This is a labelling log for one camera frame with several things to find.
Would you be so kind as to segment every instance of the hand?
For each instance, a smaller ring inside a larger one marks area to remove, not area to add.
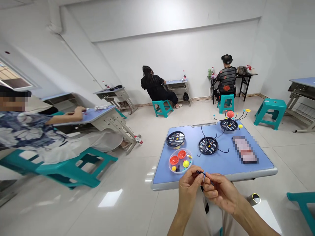
[[[84,107],[76,107],[74,111],[86,112],[86,108],[84,108]]]
[[[236,187],[221,174],[206,173],[203,189],[204,195],[210,201],[232,215],[235,213],[240,199],[243,198]]]
[[[181,215],[190,216],[196,201],[197,190],[203,184],[203,172],[198,166],[191,166],[179,180],[179,199],[177,212]]]

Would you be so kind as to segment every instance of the white ceiling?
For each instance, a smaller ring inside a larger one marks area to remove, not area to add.
[[[0,0],[0,9],[18,7],[33,3],[34,0]]]

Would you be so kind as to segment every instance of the yellow ball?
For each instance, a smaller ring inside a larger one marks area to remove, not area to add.
[[[183,166],[185,167],[185,168],[187,168],[188,166],[189,166],[189,161],[184,161],[184,163],[183,163]]]

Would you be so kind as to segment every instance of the person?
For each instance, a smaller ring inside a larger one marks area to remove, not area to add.
[[[231,66],[233,61],[231,55],[224,55],[221,57],[223,61],[224,69],[220,70],[217,75],[216,81],[219,82],[218,88],[214,90],[214,96],[217,102],[221,101],[221,95],[236,94],[235,81],[236,81],[236,71],[235,67]]]
[[[177,212],[167,236],[211,235],[205,196],[222,209],[223,235],[279,236],[224,175],[206,173],[204,177],[197,171],[203,169],[193,165],[179,180]]]
[[[25,106],[25,112],[28,113],[39,113],[44,115],[52,115],[58,112],[58,109],[53,105],[43,102],[35,95],[31,94],[28,98],[27,106]]]
[[[175,104],[175,108],[181,108],[183,105],[178,104],[178,98],[174,92],[166,91],[163,84],[166,81],[153,73],[148,66],[142,67],[143,78],[141,79],[141,87],[148,91],[152,101],[170,100]]]
[[[7,148],[34,151],[45,163],[54,164],[75,158],[89,147],[108,152],[119,145],[124,148],[130,145],[122,134],[111,129],[70,138],[53,125],[81,121],[85,108],[77,107],[74,113],[60,116],[29,114],[24,112],[28,97],[29,92],[0,86],[0,144]]]

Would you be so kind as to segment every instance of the clear plastic container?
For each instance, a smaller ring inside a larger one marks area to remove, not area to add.
[[[180,153],[180,157],[178,157],[178,162],[176,165],[172,165],[172,163],[174,163],[174,156],[178,156],[179,152],[182,151]],[[189,162],[189,166],[187,168],[184,167],[184,161],[188,161]],[[168,166],[170,168],[170,170],[174,173],[174,174],[184,174],[193,164],[193,156],[191,154],[191,152],[188,149],[185,148],[181,148],[181,149],[177,149],[176,151],[173,152],[173,154],[170,156],[170,159],[168,161]],[[176,169],[179,169],[178,172],[173,171],[172,167],[176,167]]]

